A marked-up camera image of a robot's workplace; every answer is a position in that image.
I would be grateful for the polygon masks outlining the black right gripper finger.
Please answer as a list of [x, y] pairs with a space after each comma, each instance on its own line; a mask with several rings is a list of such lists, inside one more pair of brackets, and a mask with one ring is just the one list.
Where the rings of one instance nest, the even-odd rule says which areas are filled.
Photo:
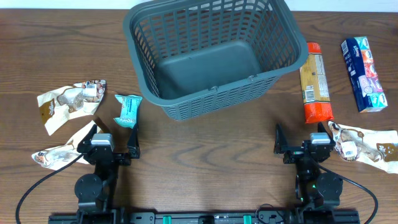
[[318, 141], [319, 144], [329, 144], [331, 143], [332, 138], [327, 133], [323, 123], [318, 123]]
[[274, 154], [285, 154], [288, 150], [289, 150], [289, 145], [285, 138], [282, 127], [280, 124], [276, 124]]

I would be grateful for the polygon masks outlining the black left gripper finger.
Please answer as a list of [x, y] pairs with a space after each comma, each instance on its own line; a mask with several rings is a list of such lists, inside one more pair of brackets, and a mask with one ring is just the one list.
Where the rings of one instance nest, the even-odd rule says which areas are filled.
[[88, 134], [79, 142], [78, 146], [89, 146], [92, 137], [97, 133], [97, 125], [94, 124], [89, 130]]
[[127, 142], [127, 148], [131, 158], [140, 158], [141, 152], [138, 140], [138, 124], [135, 124], [132, 128], [131, 135]]

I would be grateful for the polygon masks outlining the orange spaghetti pasta package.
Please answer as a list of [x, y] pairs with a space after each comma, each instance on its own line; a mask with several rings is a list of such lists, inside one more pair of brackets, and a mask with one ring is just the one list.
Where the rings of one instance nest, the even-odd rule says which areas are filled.
[[308, 42], [308, 58], [300, 67], [305, 124], [334, 119], [320, 45]]

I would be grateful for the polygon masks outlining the blue Kleenex tissue pack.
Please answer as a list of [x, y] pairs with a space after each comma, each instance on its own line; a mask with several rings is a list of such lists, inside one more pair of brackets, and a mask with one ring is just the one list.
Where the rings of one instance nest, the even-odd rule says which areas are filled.
[[388, 102], [379, 81], [368, 38], [346, 39], [341, 44], [341, 49], [358, 111], [382, 111]]

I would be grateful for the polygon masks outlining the beige snack pouch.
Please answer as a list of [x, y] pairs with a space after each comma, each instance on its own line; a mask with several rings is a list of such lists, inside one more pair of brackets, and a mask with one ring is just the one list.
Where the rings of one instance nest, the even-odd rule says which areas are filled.
[[336, 142], [335, 151], [342, 159], [397, 173], [397, 131], [373, 131], [332, 121], [328, 127]]
[[68, 120], [93, 115], [106, 91], [106, 80], [88, 80], [37, 97], [42, 123], [52, 135]]
[[32, 159], [47, 169], [58, 170], [62, 168], [80, 155], [80, 153], [77, 152], [78, 144], [89, 133], [95, 124], [96, 123], [94, 121], [91, 121], [77, 131], [67, 141], [67, 143], [62, 146], [51, 147], [44, 149], [43, 151], [33, 153], [33, 155], [31, 155]]

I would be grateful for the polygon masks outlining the grey plastic laundry basket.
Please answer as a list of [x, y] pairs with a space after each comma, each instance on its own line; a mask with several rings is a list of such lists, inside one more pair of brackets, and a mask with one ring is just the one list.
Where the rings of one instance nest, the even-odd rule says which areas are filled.
[[123, 31], [143, 97], [175, 120], [259, 98], [308, 57], [278, 0], [149, 1]]

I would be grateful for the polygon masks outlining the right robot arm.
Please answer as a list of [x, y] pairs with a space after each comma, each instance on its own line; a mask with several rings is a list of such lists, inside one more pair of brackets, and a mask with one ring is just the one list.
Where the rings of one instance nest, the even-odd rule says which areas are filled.
[[275, 127], [274, 154], [282, 154], [283, 163], [296, 167], [296, 196], [310, 208], [332, 209], [340, 204], [343, 181], [335, 174], [321, 172], [320, 163], [330, 157], [335, 141], [321, 123], [318, 131], [302, 141], [301, 146], [290, 146], [281, 125]]

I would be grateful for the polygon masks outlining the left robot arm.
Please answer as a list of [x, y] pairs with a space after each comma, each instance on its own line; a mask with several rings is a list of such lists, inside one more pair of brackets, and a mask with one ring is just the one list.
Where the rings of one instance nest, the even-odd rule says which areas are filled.
[[77, 152], [95, 167], [92, 174], [81, 176], [75, 184], [79, 211], [91, 214], [110, 210], [119, 167], [129, 166], [132, 159], [140, 157], [137, 133], [138, 125], [135, 125], [127, 142], [128, 152], [125, 153], [114, 152], [113, 136], [110, 133], [98, 133], [97, 125], [93, 125], [79, 142]]

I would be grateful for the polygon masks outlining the teal snack wrapper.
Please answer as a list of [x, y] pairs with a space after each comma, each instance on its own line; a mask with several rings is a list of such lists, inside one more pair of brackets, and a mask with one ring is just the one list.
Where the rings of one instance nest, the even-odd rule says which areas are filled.
[[115, 95], [121, 104], [121, 114], [114, 118], [115, 122], [124, 128], [133, 129], [137, 124], [137, 114], [142, 101], [141, 96], [136, 95]]

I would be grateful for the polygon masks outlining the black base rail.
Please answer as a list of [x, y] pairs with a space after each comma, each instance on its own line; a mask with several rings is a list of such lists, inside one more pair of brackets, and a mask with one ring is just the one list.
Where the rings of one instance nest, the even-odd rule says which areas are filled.
[[122, 224], [262, 224], [262, 223], [359, 223], [354, 210], [306, 211], [299, 215], [291, 211], [260, 210], [230, 213], [127, 213], [113, 210], [108, 214], [51, 215], [48, 223], [122, 223]]

